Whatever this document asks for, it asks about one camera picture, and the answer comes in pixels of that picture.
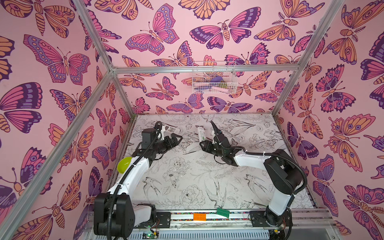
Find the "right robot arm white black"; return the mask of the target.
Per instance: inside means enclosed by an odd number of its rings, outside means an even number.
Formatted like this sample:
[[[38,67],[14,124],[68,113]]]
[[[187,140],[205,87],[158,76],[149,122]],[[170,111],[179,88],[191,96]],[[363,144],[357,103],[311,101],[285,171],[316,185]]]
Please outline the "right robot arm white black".
[[[308,184],[307,176],[301,167],[284,150],[273,153],[253,153],[241,146],[231,146],[228,138],[211,121],[213,140],[200,142],[201,149],[224,164],[233,167],[251,167],[264,170],[275,187],[273,197],[266,206],[264,219],[271,227],[283,223],[283,215],[289,211],[296,195]]]

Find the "white remote control with batteries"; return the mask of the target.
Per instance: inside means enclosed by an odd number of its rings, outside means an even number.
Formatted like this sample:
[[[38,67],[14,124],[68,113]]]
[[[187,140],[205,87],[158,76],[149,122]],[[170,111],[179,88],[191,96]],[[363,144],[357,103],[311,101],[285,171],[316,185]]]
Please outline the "white remote control with batteries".
[[[199,137],[199,142],[204,142],[207,140],[206,131],[203,126],[197,126],[197,133]]]

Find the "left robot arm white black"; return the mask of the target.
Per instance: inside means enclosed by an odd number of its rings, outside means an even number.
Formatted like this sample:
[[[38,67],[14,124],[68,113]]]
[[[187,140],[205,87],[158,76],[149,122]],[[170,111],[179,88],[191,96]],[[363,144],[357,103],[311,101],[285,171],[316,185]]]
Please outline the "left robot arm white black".
[[[165,135],[160,127],[142,131],[142,142],[134,151],[128,168],[113,187],[95,199],[93,231],[96,236],[105,236],[109,240],[127,239],[134,227],[152,227],[157,223],[155,206],[134,206],[131,197],[144,173],[157,160],[157,155],[164,155],[182,139],[175,133]]]

